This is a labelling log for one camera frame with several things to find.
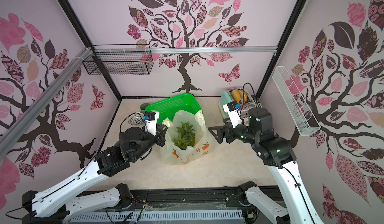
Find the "orange fruit print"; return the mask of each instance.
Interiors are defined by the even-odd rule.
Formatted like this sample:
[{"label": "orange fruit print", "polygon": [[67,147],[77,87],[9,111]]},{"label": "orange fruit print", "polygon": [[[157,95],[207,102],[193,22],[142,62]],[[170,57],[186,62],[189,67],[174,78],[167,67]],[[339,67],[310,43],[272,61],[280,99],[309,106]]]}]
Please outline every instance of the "orange fruit print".
[{"label": "orange fruit print", "polygon": [[203,144],[203,150],[207,149],[208,147],[209,147],[209,144],[207,142]]}]

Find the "black wire basket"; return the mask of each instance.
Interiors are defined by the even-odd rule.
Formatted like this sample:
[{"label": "black wire basket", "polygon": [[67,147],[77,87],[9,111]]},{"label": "black wire basket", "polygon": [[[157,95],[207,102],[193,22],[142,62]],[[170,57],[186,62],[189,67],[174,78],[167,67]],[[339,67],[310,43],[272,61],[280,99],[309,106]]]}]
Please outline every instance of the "black wire basket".
[{"label": "black wire basket", "polygon": [[133,50],[95,50],[93,55],[84,59],[83,65],[89,75],[102,74],[98,64],[103,65],[108,74],[149,75],[153,67],[151,49]]}]

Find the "butterfly decal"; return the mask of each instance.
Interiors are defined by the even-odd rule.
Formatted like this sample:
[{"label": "butterfly decal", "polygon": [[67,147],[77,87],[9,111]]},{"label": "butterfly decal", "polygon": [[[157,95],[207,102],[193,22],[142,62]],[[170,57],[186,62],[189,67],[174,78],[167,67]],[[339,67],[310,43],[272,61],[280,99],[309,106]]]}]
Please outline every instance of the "butterfly decal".
[{"label": "butterfly decal", "polygon": [[92,90],[93,90],[93,94],[95,95],[96,99],[91,104],[91,110],[94,110],[96,108],[102,108],[103,107],[102,99],[104,98],[105,94],[103,94],[103,92],[99,91],[99,89],[97,87],[95,87],[93,84],[92,84]]},{"label": "butterfly decal", "polygon": [[239,73],[239,70],[240,70],[240,64],[237,64],[234,68],[232,68],[232,72],[231,73],[219,73],[218,75],[222,78],[225,79],[226,82],[230,83],[233,81],[232,78],[234,79],[241,79],[240,78],[240,73]]}]

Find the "green plastic basket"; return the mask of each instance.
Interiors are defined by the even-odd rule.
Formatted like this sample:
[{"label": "green plastic basket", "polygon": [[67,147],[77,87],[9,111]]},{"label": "green plastic basket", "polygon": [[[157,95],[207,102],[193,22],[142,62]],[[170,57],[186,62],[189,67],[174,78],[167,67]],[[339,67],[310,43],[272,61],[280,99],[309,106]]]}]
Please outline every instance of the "green plastic basket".
[{"label": "green plastic basket", "polygon": [[192,94],[185,93],[152,103],[145,108],[145,111],[160,112],[160,118],[157,120],[158,124],[162,123],[166,118],[173,121],[175,113],[179,110],[196,114],[199,110],[201,110],[201,107]]}]

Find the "aluminum rail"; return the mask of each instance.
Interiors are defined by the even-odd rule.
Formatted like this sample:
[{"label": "aluminum rail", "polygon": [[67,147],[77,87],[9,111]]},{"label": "aluminum rail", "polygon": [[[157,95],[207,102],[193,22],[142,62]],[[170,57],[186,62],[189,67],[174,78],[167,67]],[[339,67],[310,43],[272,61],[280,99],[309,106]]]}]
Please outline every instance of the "aluminum rail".
[{"label": "aluminum rail", "polygon": [[64,84],[73,76],[81,66],[83,60],[89,56],[91,49],[83,49],[76,58],[67,65],[49,87],[29,106],[26,112],[6,131],[0,139],[0,160],[7,154],[19,138],[28,130],[36,118],[41,114],[45,107],[52,101]]}]

